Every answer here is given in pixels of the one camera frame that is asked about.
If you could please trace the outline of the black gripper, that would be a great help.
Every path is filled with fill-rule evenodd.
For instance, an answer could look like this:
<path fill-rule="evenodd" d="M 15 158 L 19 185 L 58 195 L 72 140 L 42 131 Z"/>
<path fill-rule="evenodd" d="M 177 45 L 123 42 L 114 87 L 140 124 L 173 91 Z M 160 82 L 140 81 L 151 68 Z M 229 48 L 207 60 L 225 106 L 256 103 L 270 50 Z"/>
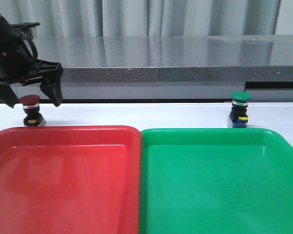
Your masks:
<path fill-rule="evenodd" d="M 14 108 L 19 99 L 8 84 L 23 86 L 40 83 L 40 90 L 59 107 L 63 101 L 58 62 L 38 59 L 38 51 L 29 31 L 38 22 L 10 24 L 0 13 L 0 102 Z"/>

